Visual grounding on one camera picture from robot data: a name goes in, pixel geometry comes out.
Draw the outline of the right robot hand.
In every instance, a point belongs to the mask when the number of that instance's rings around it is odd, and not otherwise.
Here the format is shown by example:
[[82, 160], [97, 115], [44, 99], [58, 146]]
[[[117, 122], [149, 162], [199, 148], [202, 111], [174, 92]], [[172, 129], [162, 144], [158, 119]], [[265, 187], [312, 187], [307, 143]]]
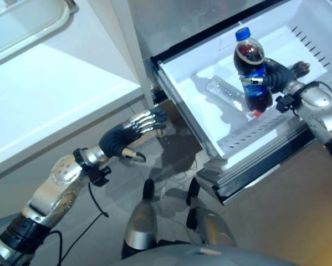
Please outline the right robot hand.
[[264, 85], [271, 88], [272, 92], [283, 92], [292, 84], [298, 82], [310, 72], [310, 63], [298, 61], [289, 67], [285, 67], [277, 61], [265, 58], [264, 68], [266, 75], [264, 77], [245, 77], [241, 78], [243, 85]]

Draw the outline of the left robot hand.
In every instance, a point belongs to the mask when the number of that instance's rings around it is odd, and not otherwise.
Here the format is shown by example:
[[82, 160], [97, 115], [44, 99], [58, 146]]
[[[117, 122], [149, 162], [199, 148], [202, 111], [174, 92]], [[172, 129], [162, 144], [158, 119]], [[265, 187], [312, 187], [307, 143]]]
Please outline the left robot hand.
[[150, 131], [163, 130], [166, 120], [165, 110], [145, 110], [106, 132], [99, 141], [99, 147], [108, 158], [124, 157], [144, 163], [146, 157], [129, 145]]

